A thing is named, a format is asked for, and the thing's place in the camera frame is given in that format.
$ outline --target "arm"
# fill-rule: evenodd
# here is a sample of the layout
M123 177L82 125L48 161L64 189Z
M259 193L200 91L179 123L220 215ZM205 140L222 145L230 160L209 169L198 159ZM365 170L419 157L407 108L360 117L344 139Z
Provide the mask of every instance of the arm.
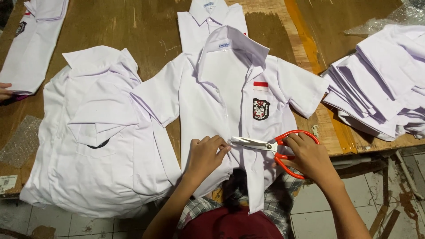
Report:
M13 94L12 91L6 90L6 88L11 87L12 84L10 83L0 83L0 102L3 100L7 100L10 98L10 96Z
M331 206L338 239L370 239L369 231L335 171L326 147L316 145L304 133L290 134L285 142L294 151L295 159L282 160L283 163L307 175L323 191Z
M190 196L220 166L229 150L230 146L218 135L192 140L189 167L174 193L147 227L143 239L172 238Z

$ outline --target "plastic wrap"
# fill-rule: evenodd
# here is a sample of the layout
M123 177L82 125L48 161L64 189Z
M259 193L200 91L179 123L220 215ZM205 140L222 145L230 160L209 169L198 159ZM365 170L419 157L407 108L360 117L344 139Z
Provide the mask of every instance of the plastic wrap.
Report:
M387 24L398 25L425 25L425 0L415 0L405 3L390 13L386 18L372 18L365 24L345 30L347 35L375 34Z
M41 119L25 116L12 138L0 151L0 162L20 168L38 149L38 128Z

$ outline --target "person's left hand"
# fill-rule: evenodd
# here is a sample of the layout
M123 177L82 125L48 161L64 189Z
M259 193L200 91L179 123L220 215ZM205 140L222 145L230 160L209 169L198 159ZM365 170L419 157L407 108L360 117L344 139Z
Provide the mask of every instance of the person's left hand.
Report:
M5 89L11 86L12 84L10 83L0 83L0 102L9 99L12 96L13 92Z
M201 184L221 162L229 152L230 146L220 136L212 138L206 136L202 140L193 139L190 143L190 161L185 176L189 176L194 182Z

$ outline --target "dark hair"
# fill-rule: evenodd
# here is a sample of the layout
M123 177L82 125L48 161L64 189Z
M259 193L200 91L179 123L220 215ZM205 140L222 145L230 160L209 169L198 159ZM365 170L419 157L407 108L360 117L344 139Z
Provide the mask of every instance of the dark hair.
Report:
M235 169L230 178L221 185L223 188L223 204L230 213L241 210L239 199L248 195L247 173L242 169Z

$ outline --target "short sleeve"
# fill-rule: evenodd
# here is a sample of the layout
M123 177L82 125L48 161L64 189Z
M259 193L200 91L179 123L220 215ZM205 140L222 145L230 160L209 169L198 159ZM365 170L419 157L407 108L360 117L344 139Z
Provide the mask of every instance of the short sleeve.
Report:
M185 54L180 54L158 74L131 91L133 99L162 127L179 116L179 88L186 62Z
M278 58L278 83L286 100L304 117L317 109L329 81Z

